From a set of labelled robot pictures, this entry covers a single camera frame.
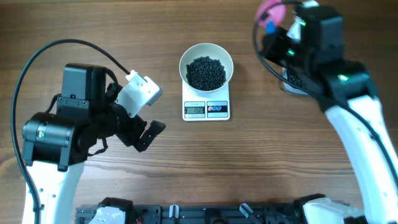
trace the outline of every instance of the plastic container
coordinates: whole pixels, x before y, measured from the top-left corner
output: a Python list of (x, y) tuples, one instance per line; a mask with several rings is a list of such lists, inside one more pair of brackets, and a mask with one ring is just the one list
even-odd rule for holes
[[(203, 91), (203, 90), (197, 90), (196, 88), (190, 86), (188, 84), (187, 80), (187, 65), (191, 64), (194, 59), (200, 58), (200, 57), (206, 57), (209, 56), (211, 59), (215, 60), (220, 60), (221, 64), (224, 66), (225, 70), (225, 82), (224, 84), (219, 87), (218, 89), (215, 90), (210, 90), (210, 91)], [(202, 43), (202, 44), (196, 44), (192, 47), (190, 47), (181, 57), (180, 60), (180, 76), (185, 82), (187, 86), (193, 90), (197, 95), (200, 96), (206, 96), (209, 94), (214, 94), (220, 89), (222, 89), (231, 79), (232, 74), (234, 72), (234, 63), (232, 61), (231, 56), (229, 53), (222, 47), (216, 44), (210, 44), (210, 43)]]

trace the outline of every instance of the scale control panel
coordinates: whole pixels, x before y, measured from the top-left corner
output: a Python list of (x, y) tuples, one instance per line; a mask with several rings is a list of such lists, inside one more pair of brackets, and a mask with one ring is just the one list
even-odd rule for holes
[(184, 120), (225, 120), (229, 118), (227, 101), (184, 102)]

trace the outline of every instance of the blue object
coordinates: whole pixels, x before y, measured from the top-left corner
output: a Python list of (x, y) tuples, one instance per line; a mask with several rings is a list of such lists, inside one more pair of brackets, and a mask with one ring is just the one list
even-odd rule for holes
[(267, 25), (266, 25), (266, 33), (267, 33), (267, 34), (273, 34), (273, 33), (275, 33), (275, 32), (276, 32), (276, 27), (275, 27), (274, 22), (269, 21), (269, 22), (267, 23)]

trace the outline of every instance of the wooden table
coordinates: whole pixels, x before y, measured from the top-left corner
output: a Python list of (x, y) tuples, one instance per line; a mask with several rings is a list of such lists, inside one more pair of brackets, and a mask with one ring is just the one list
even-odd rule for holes
[[(355, 206), (361, 196), (345, 150), (317, 103), (279, 90), (258, 62), (251, 42), (260, 0), (131, 1), (0, 5), (0, 223), (20, 223), (25, 182), (11, 142), (11, 96), (30, 56), (57, 39), (92, 42), (127, 69), (155, 80), (164, 94), (139, 113), (167, 124), (146, 152), (110, 138), (106, 153), (86, 161), (74, 206), (105, 197), (135, 204), (209, 205), (290, 202), (317, 192)], [(396, 1), (322, 1), (345, 19), (346, 57), (373, 74), (386, 124), (398, 142), (398, 7)], [(289, 16), (286, 26), (292, 21)], [(182, 120), (180, 57), (190, 46), (211, 42), (234, 60), (232, 118)], [(17, 127), (43, 111), (62, 87), (69, 62), (103, 65), (122, 85), (124, 74), (98, 52), (76, 44), (51, 48), (31, 66), (17, 105)], [(97, 145), (92, 151), (100, 148)]]

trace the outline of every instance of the bowl rim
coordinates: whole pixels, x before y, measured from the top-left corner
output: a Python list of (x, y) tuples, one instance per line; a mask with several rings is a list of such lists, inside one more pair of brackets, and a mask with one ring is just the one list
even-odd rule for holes
[[(231, 61), (231, 63), (232, 63), (231, 76), (229, 77), (228, 80), (226, 80), (226, 81), (224, 82), (224, 84), (223, 84), (222, 86), (220, 86), (219, 88), (217, 88), (217, 89), (215, 89), (215, 90), (207, 90), (207, 91), (206, 91), (206, 90), (198, 90), (197, 88), (194, 88), (194, 87), (192, 87), (191, 85), (189, 85), (189, 83), (187, 83), (187, 82), (185, 81), (185, 79), (182, 77), (182, 73), (181, 73), (181, 61), (182, 61), (182, 59), (184, 58), (184, 55), (185, 55), (191, 48), (196, 47), (196, 46), (198, 46), (198, 45), (203, 45), (203, 44), (214, 45), (214, 46), (216, 46), (216, 47), (221, 48), (221, 49), (224, 50), (225, 53), (228, 55), (228, 57), (229, 57), (229, 59), (230, 59), (230, 61)], [(200, 44), (195, 44), (194, 46), (188, 48), (188, 50), (186, 50), (186, 51), (184, 52), (184, 54), (181, 56), (180, 63), (179, 63), (179, 65), (178, 65), (178, 70), (180, 71), (180, 76), (181, 76), (182, 81), (185, 82), (185, 84), (187, 84), (190, 88), (192, 88), (192, 89), (194, 89), (194, 90), (196, 90), (196, 91), (204, 92), (204, 93), (211, 93), (211, 92), (216, 92), (216, 91), (222, 89), (226, 84), (229, 83), (229, 81), (230, 81), (231, 78), (232, 78), (232, 75), (234, 74), (234, 62), (233, 62), (233, 60), (232, 60), (231, 55), (230, 55), (224, 48), (222, 48), (221, 46), (216, 45), (216, 44), (212, 44), (212, 43), (200, 43)]]

